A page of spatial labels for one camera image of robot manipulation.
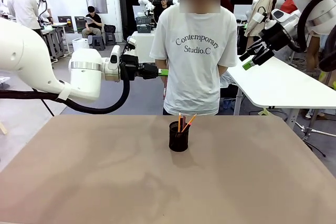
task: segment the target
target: white t-shirt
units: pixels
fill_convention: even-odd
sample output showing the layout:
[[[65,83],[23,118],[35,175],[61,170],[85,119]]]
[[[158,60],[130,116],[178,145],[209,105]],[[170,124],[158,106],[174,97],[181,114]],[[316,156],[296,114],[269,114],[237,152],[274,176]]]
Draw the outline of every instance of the white t-shirt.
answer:
[[[8,9],[16,22],[30,29],[40,29],[37,22],[38,7],[35,0],[8,0]]]
[[[40,15],[41,13],[43,13],[41,15],[41,19],[43,21],[49,22],[49,20],[47,19],[48,17],[50,17],[49,13],[48,13],[48,9],[51,9],[51,5],[50,5],[50,1],[49,0],[35,0],[37,2],[37,5],[40,3],[40,6],[38,8],[38,15]]]
[[[168,59],[164,101],[172,115],[215,115],[220,100],[218,66],[237,65],[237,23],[225,8],[215,14],[180,13],[171,6],[159,19],[150,56]]]

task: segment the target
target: beige pants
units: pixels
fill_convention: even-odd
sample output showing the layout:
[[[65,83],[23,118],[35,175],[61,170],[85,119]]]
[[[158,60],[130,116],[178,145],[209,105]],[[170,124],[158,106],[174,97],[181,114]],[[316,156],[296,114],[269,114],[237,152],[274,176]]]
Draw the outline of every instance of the beige pants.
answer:
[[[85,28],[85,29],[82,31],[82,36],[83,36],[83,38],[84,38],[84,39],[87,39],[90,33],[93,33],[93,34],[95,34],[95,35],[100,35],[100,36],[101,36],[101,30],[100,30],[100,29],[90,27],[90,30],[88,30],[88,29]]]

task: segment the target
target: black hair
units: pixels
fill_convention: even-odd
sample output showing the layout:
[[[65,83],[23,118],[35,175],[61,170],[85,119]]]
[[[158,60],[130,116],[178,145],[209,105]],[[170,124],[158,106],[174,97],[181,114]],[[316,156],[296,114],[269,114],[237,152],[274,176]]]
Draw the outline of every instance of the black hair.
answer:
[[[93,12],[96,11],[96,9],[95,9],[93,6],[89,6],[89,7],[88,7],[88,11],[89,11],[90,13],[93,13]]]

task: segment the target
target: orange pencil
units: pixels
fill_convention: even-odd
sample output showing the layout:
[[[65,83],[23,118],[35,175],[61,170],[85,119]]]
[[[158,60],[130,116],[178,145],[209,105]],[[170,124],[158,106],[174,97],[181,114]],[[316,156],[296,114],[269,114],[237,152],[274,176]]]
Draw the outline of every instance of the orange pencil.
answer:
[[[179,124],[179,125],[178,125],[179,127],[178,127],[178,129],[177,129],[177,132],[180,132],[180,130],[181,130],[181,113],[179,113],[178,120],[179,120],[179,121],[178,121],[178,122],[179,122],[179,123],[178,123],[178,124]]]
[[[195,118],[196,118],[196,116],[197,116],[197,114],[196,115],[194,115],[193,116],[193,118],[191,118],[191,120],[188,122],[188,124],[184,127],[184,129],[183,129],[183,131],[182,132],[184,132],[185,131],[185,129],[188,127],[188,125],[190,125],[191,126],[191,124],[192,124],[192,122],[195,120]]]

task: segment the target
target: black bag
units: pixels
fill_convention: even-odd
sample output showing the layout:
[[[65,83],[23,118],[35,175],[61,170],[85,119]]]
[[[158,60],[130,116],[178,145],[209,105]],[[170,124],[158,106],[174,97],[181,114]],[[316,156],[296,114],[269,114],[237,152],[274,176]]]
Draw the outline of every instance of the black bag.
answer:
[[[105,30],[105,33],[115,33],[116,29],[115,26],[112,26],[112,25],[104,25],[104,30]]]

